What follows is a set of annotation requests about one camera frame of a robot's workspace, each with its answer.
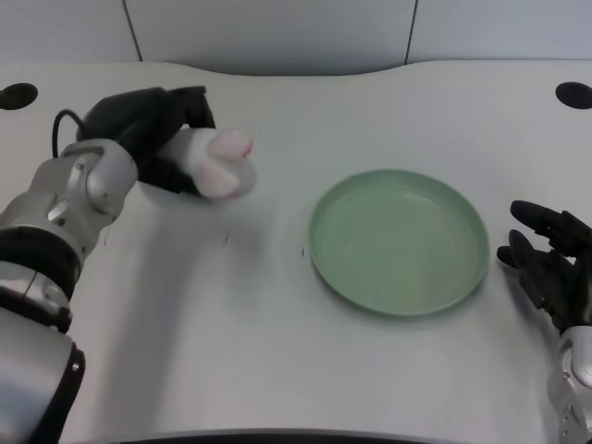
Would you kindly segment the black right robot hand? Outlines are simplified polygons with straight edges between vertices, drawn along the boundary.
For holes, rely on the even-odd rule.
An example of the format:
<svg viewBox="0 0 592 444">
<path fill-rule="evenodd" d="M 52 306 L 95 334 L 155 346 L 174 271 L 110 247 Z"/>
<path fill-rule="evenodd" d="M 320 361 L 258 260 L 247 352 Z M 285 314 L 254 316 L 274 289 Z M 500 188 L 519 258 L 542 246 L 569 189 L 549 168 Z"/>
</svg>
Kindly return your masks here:
<svg viewBox="0 0 592 444">
<path fill-rule="evenodd" d="M 497 250 L 498 259 L 519 272 L 519 283 L 537 309 L 564 333 L 591 325 L 591 227 L 567 211 L 526 201 L 511 204 L 512 216 L 549 240 L 543 252 L 518 230 Z"/>
</svg>

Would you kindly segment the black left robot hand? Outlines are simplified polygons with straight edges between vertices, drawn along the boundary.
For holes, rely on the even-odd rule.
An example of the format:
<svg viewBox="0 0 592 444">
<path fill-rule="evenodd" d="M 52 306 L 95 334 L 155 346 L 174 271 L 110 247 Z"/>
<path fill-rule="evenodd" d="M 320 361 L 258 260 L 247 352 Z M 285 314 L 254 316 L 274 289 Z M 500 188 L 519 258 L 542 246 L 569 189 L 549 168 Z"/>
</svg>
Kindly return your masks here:
<svg viewBox="0 0 592 444">
<path fill-rule="evenodd" d="M 139 181 L 165 191 L 198 195 L 190 176 L 162 154 L 185 125 L 192 129 L 215 126 L 204 86 L 155 87 L 108 96 L 84 117 L 76 140 L 117 142 L 135 162 Z"/>
</svg>

